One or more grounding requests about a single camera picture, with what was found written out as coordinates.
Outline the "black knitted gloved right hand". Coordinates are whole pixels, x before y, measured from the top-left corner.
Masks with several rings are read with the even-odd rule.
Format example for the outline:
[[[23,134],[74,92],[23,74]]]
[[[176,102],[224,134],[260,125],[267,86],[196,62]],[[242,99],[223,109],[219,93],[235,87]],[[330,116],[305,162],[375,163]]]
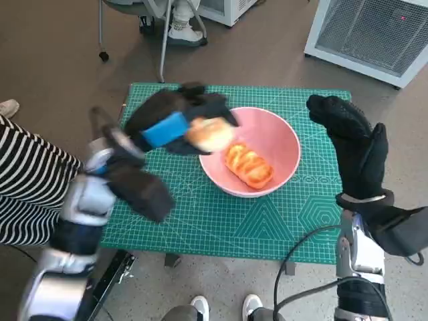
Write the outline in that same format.
[[[334,145],[342,192],[358,200],[383,195],[389,151],[386,126],[371,126],[359,108],[337,96],[311,95],[306,107],[310,120],[326,129]]]

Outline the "bare black left hand blue tape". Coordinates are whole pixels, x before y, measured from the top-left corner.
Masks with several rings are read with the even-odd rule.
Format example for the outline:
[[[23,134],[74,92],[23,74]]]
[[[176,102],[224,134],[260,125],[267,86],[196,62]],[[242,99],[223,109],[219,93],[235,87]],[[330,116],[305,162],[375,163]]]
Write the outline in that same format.
[[[239,123],[227,98],[207,93],[198,82],[163,88],[137,108],[124,132],[144,152],[163,147],[175,154],[202,154],[226,148]]]

